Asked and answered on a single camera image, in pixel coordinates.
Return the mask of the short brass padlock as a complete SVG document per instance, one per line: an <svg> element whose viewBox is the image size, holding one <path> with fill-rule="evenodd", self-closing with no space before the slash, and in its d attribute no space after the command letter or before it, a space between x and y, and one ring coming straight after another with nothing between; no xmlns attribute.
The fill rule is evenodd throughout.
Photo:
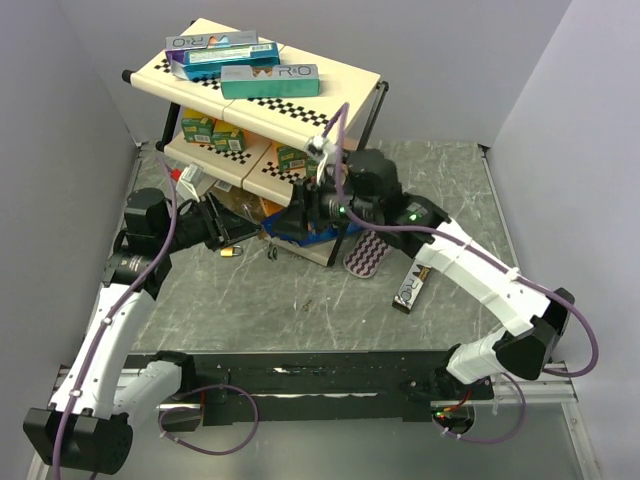
<svg viewBox="0 0 640 480"><path fill-rule="evenodd" d="M240 245L231 245L220 250L220 256L223 258L239 257L244 254L244 249Z"/></svg>

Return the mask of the panda keychain with keys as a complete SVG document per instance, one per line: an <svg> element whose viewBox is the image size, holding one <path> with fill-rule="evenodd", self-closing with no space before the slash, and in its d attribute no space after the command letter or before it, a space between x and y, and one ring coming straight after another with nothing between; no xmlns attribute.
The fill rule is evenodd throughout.
<svg viewBox="0 0 640 480"><path fill-rule="evenodd" d="M270 244L267 248L267 258L270 261L277 261L279 257L279 250L276 245Z"/></svg>

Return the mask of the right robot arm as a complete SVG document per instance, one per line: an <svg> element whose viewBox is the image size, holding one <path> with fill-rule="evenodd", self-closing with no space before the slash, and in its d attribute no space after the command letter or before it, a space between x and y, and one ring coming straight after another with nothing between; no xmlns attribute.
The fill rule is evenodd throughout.
<svg viewBox="0 0 640 480"><path fill-rule="evenodd" d="M302 242L342 224L360 223L419 265L443 274L484 305L500 329L452 348L437 373L438 390L459 398L494 373L536 380L564 333L571 296L525 285L516 269L475 242L442 208L403 191L393 161L375 149L339 164L328 147L307 148L316 176L295 183L288 206L272 223L274 236Z"/></svg>

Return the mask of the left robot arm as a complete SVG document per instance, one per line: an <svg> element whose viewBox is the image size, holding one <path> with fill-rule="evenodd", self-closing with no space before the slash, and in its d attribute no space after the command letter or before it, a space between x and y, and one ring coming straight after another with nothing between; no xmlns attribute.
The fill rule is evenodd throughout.
<svg viewBox="0 0 640 480"><path fill-rule="evenodd" d="M117 473L136 426L164 400L195 395L195 360L185 353L160 351L127 387L120 389L118 381L171 270L171 254L199 244L211 251L234 247L260 231L211 193L184 202L157 188L128 196L124 227L80 350L47 407L30 409L23 422L35 451L56 474L64 468Z"/></svg>

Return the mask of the brown flat packet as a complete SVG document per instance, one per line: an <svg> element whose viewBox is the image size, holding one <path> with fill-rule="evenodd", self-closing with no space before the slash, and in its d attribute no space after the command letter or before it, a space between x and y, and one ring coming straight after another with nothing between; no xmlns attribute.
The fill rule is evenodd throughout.
<svg viewBox="0 0 640 480"><path fill-rule="evenodd" d="M261 223L266 215L260 198L227 183L216 182L209 191L229 210L254 223Z"/></svg>

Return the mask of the blue snack bag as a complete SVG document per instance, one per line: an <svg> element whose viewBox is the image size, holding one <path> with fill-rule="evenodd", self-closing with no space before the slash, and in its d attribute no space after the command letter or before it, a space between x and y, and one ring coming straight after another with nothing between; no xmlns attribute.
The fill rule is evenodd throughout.
<svg viewBox="0 0 640 480"><path fill-rule="evenodd" d="M280 212L273 214L262 221L262 226L264 227L265 232L271 237L278 238L286 242L293 242L294 244L301 247L307 247L310 245L335 240L339 234L338 228L330 227L329 229L322 232L309 231L308 235L304 239L296 239L289 234L279 234L275 232L274 223L279 217Z"/></svg>

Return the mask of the green carton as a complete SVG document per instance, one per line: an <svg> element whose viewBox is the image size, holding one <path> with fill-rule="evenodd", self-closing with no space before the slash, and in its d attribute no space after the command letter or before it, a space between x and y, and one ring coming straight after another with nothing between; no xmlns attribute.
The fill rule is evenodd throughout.
<svg viewBox="0 0 640 480"><path fill-rule="evenodd" d="M245 150L245 132L226 121L217 120L212 130L211 144L219 151L242 152Z"/></svg>
<svg viewBox="0 0 640 480"><path fill-rule="evenodd" d="M273 147L280 172L305 167L308 156L304 151L280 143L274 143Z"/></svg>
<svg viewBox="0 0 640 480"><path fill-rule="evenodd" d="M196 110L185 108L181 118L181 129L188 143L210 144L215 119Z"/></svg>

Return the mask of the purple wavy sponge pad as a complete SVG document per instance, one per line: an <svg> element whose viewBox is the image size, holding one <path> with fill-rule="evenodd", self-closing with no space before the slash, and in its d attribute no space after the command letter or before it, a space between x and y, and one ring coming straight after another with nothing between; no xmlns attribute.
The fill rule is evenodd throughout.
<svg viewBox="0 0 640 480"><path fill-rule="evenodd" d="M355 247L344 257L343 266L351 275L368 279L378 271L383 260L392 252L392 247L375 231L365 231Z"/></svg>

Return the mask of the green carton far left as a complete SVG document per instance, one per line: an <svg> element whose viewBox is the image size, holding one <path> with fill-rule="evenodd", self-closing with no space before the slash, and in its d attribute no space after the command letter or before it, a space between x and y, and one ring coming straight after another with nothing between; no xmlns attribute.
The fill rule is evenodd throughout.
<svg viewBox="0 0 640 480"><path fill-rule="evenodd" d="M196 110L185 108L181 118L181 129L188 143L210 144L215 119Z"/></svg>

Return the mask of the beige three-tier shelf rack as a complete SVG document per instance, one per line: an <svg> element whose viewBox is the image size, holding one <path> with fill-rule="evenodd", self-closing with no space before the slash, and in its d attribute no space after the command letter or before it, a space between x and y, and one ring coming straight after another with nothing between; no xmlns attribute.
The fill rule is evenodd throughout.
<svg viewBox="0 0 640 480"><path fill-rule="evenodd" d="M302 169L279 172L274 142L301 149L327 127L343 103L348 103L346 124L352 126L363 111L369 113L358 146L365 148L388 91L380 75L321 57L292 46L281 46L285 63L311 63L319 68L321 92L317 97L227 100L218 82L190 82L174 76L164 53L158 53L137 71L122 78L133 87L169 101L164 131L157 149L185 164L198 164L216 179L284 206ZM176 127L181 108L191 108L249 131L241 153L222 153L211 146L185 141Z"/></svg>

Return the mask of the black R&O box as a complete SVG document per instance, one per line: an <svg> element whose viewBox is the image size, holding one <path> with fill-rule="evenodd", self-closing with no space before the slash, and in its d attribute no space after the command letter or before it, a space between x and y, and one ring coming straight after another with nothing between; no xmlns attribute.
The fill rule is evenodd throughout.
<svg viewBox="0 0 640 480"><path fill-rule="evenodd" d="M430 268L415 260L397 290L392 307L409 314L425 284Z"/></svg>

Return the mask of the teal R&O box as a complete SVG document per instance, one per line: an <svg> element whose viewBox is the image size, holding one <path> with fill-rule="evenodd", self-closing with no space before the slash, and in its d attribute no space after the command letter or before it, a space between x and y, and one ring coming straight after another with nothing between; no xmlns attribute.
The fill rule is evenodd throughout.
<svg viewBox="0 0 640 480"><path fill-rule="evenodd" d="M320 75L315 64L272 67L223 66L220 84L226 99L299 98L320 94Z"/></svg>

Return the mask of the blue toothpaste box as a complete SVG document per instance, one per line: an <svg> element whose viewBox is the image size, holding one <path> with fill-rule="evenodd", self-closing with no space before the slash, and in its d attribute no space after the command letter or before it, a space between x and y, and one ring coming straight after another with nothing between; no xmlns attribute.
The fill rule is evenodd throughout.
<svg viewBox="0 0 640 480"><path fill-rule="evenodd" d="M276 42L188 50L182 62L172 61L170 72L183 80L217 79L223 66L273 67L279 65Z"/></svg>

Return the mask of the purple R&O box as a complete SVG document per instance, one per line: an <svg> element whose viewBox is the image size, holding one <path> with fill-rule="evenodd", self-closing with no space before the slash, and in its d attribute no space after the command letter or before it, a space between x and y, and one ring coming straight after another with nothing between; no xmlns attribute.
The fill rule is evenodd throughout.
<svg viewBox="0 0 640 480"><path fill-rule="evenodd" d="M184 62L187 51L248 45L258 42L255 30L172 36L166 38L165 55L169 62Z"/></svg>

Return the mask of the black base frame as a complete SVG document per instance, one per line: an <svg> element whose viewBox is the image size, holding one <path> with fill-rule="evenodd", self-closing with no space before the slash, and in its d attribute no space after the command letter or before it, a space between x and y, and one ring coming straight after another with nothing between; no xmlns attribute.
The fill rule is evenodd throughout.
<svg viewBox="0 0 640 480"><path fill-rule="evenodd" d="M428 422L443 402L491 400L483 377L450 379L445 350L252 352L194 354L199 386L224 383L185 398L204 405L207 426L236 422L394 419Z"/></svg>

